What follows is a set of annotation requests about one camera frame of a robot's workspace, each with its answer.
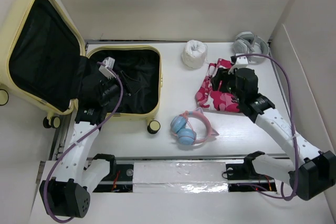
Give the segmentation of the pink camouflage shorts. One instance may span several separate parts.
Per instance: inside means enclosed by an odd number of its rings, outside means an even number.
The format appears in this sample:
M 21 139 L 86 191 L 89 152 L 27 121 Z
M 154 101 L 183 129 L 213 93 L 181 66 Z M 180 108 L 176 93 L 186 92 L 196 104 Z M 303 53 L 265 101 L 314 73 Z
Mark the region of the pink camouflage shorts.
M 228 91 L 215 90 L 215 85 L 211 80 L 219 72 L 219 70 L 229 70 L 231 62 L 219 58 L 217 63 L 210 63 L 205 78 L 195 95 L 198 106 L 208 111 L 221 111 L 230 113 L 239 113 L 238 103 L 233 95 Z

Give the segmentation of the white grey headphones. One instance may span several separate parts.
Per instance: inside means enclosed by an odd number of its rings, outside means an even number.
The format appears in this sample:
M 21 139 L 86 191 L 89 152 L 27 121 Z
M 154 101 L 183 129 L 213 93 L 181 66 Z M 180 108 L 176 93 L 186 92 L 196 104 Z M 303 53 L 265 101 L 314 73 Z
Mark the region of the white grey headphones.
M 232 44 L 232 50 L 235 54 L 263 54 L 269 55 L 268 44 L 259 36 L 250 31 L 239 33 Z

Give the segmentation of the white towel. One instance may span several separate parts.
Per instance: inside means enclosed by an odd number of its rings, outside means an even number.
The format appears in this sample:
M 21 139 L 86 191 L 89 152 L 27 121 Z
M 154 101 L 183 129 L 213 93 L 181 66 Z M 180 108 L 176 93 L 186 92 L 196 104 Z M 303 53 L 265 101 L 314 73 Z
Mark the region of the white towel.
M 208 46 L 198 40 L 190 40 L 182 51 L 183 63 L 192 69 L 199 69 L 203 66 L 207 57 Z

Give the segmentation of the blue pink cat headphones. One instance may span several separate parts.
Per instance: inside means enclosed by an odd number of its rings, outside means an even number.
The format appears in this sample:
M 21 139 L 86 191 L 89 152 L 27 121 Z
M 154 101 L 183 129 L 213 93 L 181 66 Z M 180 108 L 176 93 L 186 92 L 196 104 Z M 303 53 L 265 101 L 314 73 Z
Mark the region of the blue pink cat headphones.
M 204 124 L 206 135 L 203 138 L 197 138 L 197 133 L 190 124 L 189 118 L 198 119 Z M 170 131 L 176 137 L 179 144 L 187 146 L 201 146 L 209 138 L 219 136 L 219 133 L 212 127 L 209 119 L 204 115 L 201 107 L 193 111 L 184 111 L 177 115 L 170 123 Z

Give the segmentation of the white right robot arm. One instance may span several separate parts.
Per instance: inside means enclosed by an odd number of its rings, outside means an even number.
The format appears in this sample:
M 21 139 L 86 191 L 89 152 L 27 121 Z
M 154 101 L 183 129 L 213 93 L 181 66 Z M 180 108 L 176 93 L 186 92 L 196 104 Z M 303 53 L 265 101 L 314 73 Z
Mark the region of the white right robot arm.
M 240 68 L 230 73 L 220 68 L 211 83 L 216 91 L 232 94 L 239 111 L 263 129 L 291 160 L 286 163 L 261 151 L 250 153 L 240 168 L 246 177 L 270 176 L 289 185 L 302 200 L 335 185 L 335 155 L 319 150 L 292 128 L 275 105 L 259 93 L 253 69 Z

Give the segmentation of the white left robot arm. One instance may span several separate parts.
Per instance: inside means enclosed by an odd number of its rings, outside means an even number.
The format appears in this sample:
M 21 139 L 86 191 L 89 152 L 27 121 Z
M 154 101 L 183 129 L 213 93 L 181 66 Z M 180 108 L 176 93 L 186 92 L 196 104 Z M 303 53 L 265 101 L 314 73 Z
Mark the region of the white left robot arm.
M 93 142 L 120 106 L 123 95 L 122 81 L 114 75 L 79 101 L 70 142 L 39 187 L 46 213 L 53 221 L 68 223 L 83 218 L 97 185 L 103 178 L 112 180 L 117 175 L 110 154 L 99 155 L 88 168 L 85 164 Z

